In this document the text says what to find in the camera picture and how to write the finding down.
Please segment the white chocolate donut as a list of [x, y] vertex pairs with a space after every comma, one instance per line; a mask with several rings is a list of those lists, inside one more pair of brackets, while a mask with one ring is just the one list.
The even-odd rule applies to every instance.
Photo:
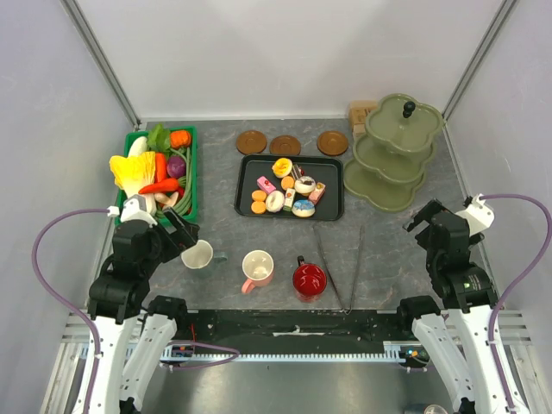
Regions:
[[303, 196], [309, 196], [316, 189], [316, 185], [312, 177], [302, 176], [295, 180], [294, 190]]

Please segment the yellow fruit tart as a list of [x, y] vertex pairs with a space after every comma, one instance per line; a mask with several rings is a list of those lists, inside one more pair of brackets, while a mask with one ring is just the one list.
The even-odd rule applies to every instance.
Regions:
[[292, 172], [293, 163], [288, 158], [279, 158], [272, 165], [273, 174], [278, 178], [282, 179]]

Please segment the metal tongs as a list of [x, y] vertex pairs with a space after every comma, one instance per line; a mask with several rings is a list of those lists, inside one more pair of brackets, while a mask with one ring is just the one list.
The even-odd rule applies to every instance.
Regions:
[[317, 241], [317, 251], [318, 251], [319, 256], [322, 260], [323, 269], [324, 269], [324, 271], [327, 275], [327, 279], [330, 283], [330, 286], [331, 286], [331, 288], [332, 288], [332, 290], [333, 290], [333, 292], [336, 296], [337, 303], [340, 306], [340, 311], [343, 312], [345, 315], [349, 315], [352, 312], [353, 308], [354, 308], [354, 299], [355, 299], [355, 294], [356, 294], [356, 286], [357, 286], [357, 281], [358, 281], [358, 278], [359, 278], [359, 275], [360, 275], [360, 270], [361, 270], [361, 250], [364, 247], [366, 228], [365, 228], [364, 225], [361, 225], [360, 228], [359, 228], [358, 249], [357, 249], [357, 256], [356, 256], [356, 262], [355, 262], [355, 268], [354, 268], [354, 276], [353, 276], [352, 284], [351, 284], [351, 292], [350, 292], [350, 295], [349, 295], [348, 308], [346, 308], [345, 305], [344, 305], [342, 295], [340, 294], [340, 292], [339, 292], [339, 290], [336, 286], [336, 283], [334, 281], [334, 278], [331, 274], [331, 271], [329, 269], [329, 264], [328, 264], [326, 254], [325, 254], [324, 249], [323, 249], [323, 240], [322, 240], [320, 231], [318, 229], [318, 226], [316, 224], [314, 224], [312, 226], [312, 230], [313, 230], [314, 236], [315, 236], [316, 241]]

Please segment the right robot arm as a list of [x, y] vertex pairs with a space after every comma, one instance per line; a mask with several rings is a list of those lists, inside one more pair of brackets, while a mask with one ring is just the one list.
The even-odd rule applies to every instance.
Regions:
[[483, 239], [493, 211], [481, 196], [467, 198], [453, 212], [430, 200], [404, 225], [425, 251], [433, 290], [430, 296], [404, 298], [395, 329], [404, 339], [417, 338], [445, 385], [456, 413], [526, 413], [500, 338], [495, 313], [498, 296], [486, 271], [470, 260]]

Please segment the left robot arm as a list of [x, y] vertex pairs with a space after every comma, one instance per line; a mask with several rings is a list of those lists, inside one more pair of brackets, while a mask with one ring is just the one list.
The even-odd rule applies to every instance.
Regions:
[[198, 225], [171, 208], [165, 215], [173, 231], [138, 210], [113, 234], [113, 252], [89, 290], [91, 338], [76, 413], [140, 412], [169, 340], [189, 331], [185, 301], [158, 296], [148, 306], [134, 351], [128, 351], [155, 270], [198, 242]]

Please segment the white pink sprinkle donut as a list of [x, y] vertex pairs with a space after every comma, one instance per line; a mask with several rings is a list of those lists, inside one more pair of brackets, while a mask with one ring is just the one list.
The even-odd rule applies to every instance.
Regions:
[[281, 191], [272, 191], [267, 195], [265, 205], [266, 210], [271, 213], [279, 212], [285, 204], [285, 195]]

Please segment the blue iced donut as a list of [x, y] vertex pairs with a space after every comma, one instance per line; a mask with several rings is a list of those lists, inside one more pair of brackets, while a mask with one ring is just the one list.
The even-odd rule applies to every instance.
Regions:
[[308, 199], [299, 199], [292, 205], [292, 214], [298, 217], [310, 217], [313, 216], [315, 212], [315, 205]]

